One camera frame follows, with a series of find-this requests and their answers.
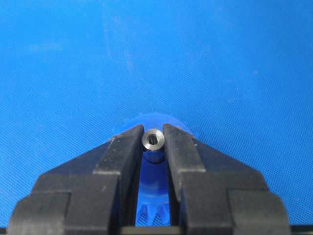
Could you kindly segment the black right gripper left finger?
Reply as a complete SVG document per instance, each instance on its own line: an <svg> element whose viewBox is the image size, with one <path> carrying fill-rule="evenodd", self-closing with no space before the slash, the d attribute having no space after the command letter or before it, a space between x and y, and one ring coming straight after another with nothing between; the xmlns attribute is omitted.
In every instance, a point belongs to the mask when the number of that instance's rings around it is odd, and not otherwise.
<svg viewBox="0 0 313 235"><path fill-rule="evenodd" d="M135 126L46 173L20 200L11 235L112 235L135 223L144 128Z"/></svg>

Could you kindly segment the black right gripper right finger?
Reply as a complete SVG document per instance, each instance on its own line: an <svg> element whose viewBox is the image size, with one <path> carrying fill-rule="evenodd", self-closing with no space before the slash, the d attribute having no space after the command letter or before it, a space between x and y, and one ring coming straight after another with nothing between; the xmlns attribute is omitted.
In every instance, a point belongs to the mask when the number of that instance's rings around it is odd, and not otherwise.
<svg viewBox="0 0 313 235"><path fill-rule="evenodd" d="M171 222L187 235L289 235L262 174L170 124L163 126Z"/></svg>

